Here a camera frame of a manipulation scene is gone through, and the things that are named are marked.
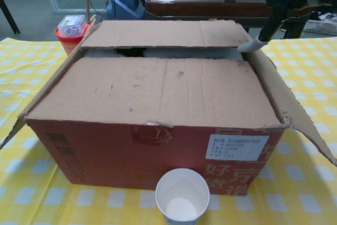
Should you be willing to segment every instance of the yellow checkered tablecloth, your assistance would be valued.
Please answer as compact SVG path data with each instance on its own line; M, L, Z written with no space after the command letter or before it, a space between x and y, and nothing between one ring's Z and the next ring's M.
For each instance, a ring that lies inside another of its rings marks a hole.
M337 38L264 48L337 155ZM0 42L0 140L65 60L59 42ZM337 168L286 131L249 195L211 195L198 224L337 224ZM0 224L164 224L154 192L68 182L29 127L0 151Z

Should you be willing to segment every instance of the cardboard box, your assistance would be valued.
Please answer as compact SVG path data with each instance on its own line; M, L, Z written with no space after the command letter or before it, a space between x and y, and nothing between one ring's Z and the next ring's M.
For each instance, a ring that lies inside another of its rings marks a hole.
M2 147L26 122L73 183L154 189L165 172L183 167L200 173L211 193L235 195L247 194L287 128L337 165L261 51L244 54L245 61L106 57L116 48L202 50L248 40L231 21L104 21L27 106ZM97 57L96 49L107 52Z

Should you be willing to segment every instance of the blue machine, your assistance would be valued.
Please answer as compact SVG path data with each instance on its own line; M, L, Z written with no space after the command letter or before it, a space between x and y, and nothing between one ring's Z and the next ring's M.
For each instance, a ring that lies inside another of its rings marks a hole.
M139 0L110 0L107 14L108 19L145 19L145 8Z

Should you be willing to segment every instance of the white paper cup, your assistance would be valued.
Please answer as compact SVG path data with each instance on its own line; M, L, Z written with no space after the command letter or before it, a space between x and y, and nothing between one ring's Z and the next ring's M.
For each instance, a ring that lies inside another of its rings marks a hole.
M162 176L155 197L168 225L195 225L209 205L210 190L200 174L179 168Z

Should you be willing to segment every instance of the red container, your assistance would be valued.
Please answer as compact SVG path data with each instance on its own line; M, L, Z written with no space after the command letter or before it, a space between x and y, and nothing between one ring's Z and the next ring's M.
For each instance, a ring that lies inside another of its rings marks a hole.
M62 37L61 33L59 32L57 28L55 30L55 36L61 42L63 49L67 53L67 55L70 55L70 53L74 50L74 48L76 48L78 43L81 42L84 35L88 32L89 28L90 28L90 23L87 23L84 33L81 36L70 37L70 38Z

